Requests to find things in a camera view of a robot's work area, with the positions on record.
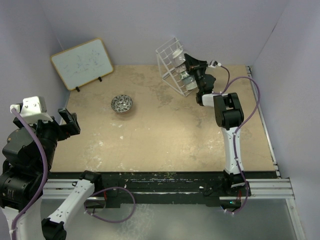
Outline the green leaf pattern bowl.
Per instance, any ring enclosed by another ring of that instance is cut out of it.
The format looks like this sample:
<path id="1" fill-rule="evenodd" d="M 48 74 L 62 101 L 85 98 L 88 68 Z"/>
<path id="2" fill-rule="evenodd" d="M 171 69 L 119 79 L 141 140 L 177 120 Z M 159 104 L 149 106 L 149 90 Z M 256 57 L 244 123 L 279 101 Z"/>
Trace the green leaf pattern bowl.
<path id="1" fill-rule="evenodd" d="M 185 78 L 188 78 L 190 75 L 189 75 L 188 72 L 185 70 L 185 71 L 180 72 L 180 73 L 178 74 L 178 76 L 179 76 L 179 79 L 180 79 L 180 80 L 183 80 L 183 79 L 185 79 Z"/>

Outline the red rimmed dotted bowl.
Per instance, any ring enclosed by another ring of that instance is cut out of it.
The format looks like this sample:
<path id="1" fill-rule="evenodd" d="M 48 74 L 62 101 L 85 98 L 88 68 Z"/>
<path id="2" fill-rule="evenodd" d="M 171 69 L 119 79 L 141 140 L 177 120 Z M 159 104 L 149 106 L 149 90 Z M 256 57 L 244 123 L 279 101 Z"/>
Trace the red rimmed dotted bowl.
<path id="1" fill-rule="evenodd" d="M 182 79 L 183 84 L 186 86 L 188 84 L 190 84 L 191 82 L 193 82 L 195 79 L 193 76 L 188 76 Z"/>

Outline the white lattice pattern bowl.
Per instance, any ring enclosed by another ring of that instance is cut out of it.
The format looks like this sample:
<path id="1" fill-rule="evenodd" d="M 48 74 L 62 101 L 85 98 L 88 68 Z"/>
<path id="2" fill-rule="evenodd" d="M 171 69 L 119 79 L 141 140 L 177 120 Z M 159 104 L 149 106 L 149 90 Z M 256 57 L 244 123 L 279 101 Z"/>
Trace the white lattice pattern bowl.
<path id="1" fill-rule="evenodd" d="M 184 50 L 181 48 L 178 48 L 175 51 L 173 51 L 171 56 L 172 56 L 172 64 L 174 65 L 175 68 L 179 67 L 186 61 Z"/>

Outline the white green patterned bowl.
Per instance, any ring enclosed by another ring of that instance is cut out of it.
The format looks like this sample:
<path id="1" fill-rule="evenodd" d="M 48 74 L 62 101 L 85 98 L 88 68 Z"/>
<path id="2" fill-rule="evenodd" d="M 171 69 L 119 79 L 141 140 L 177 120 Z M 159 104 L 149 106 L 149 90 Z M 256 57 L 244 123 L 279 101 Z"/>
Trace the white green patterned bowl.
<path id="1" fill-rule="evenodd" d="M 186 84 L 185 87 L 188 91 L 190 91 L 190 90 L 196 89 L 198 87 L 198 85 L 195 81 L 192 81 L 192 82 Z"/>

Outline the white wire dish rack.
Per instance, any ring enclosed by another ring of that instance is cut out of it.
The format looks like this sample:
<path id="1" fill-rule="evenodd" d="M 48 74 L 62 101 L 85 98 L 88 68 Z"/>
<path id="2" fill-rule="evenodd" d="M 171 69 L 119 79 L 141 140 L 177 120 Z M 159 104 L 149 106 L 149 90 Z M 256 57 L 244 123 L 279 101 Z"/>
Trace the white wire dish rack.
<path id="1" fill-rule="evenodd" d="M 179 73 L 187 71 L 185 63 L 178 67 L 174 67 L 172 63 L 172 53 L 176 49 L 183 49 L 184 51 L 183 45 L 180 43 L 178 38 L 173 37 L 155 50 L 158 70 L 161 79 L 169 87 L 174 89 L 180 95 L 186 97 L 192 92 L 192 90 L 187 90 L 186 86 L 183 84 L 183 81 L 179 79 Z"/>

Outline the grey leaf pattern bowl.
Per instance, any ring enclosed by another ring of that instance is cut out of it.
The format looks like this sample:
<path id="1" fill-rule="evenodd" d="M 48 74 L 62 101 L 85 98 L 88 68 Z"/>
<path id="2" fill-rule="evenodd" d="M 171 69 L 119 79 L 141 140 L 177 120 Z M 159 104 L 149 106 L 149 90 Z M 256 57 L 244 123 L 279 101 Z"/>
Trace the grey leaf pattern bowl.
<path id="1" fill-rule="evenodd" d="M 120 94 L 112 99 L 110 106 L 117 114 L 125 114 L 133 107 L 133 100 L 128 95 Z"/>

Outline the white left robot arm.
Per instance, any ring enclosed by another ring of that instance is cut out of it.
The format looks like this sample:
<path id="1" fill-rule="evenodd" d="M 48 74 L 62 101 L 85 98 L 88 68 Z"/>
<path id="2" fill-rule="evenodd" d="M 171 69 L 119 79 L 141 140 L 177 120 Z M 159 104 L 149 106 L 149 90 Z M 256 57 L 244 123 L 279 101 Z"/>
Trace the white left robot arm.
<path id="1" fill-rule="evenodd" d="M 4 213 L 13 240 L 64 240 L 68 223 L 90 196 L 103 191 L 102 176 L 84 171 L 73 191 L 46 218 L 41 218 L 44 185 L 52 167 L 59 141 L 81 132 L 77 114 L 60 108 L 65 121 L 59 125 L 54 119 L 37 119 L 28 124 L 15 110 L 13 123 L 18 127 L 7 138 L 2 149 L 5 161 L 0 175 L 0 208 Z"/>

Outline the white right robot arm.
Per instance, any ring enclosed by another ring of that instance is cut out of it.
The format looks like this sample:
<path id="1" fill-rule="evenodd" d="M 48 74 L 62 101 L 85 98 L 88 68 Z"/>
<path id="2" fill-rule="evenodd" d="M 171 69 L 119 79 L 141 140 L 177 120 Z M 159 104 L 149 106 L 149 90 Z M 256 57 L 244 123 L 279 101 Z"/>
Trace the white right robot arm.
<path id="1" fill-rule="evenodd" d="M 222 190 L 226 195 L 233 196 L 240 188 L 249 188 L 240 152 L 240 126 L 244 122 L 244 112 L 239 97 L 235 92 L 214 93 L 216 78 L 206 73 L 208 62 L 187 53 L 184 58 L 187 73 L 194 77 L 197 84 L 197 104 L 214 108 L 215 121 L 221 128 L 225 150 Z"/>

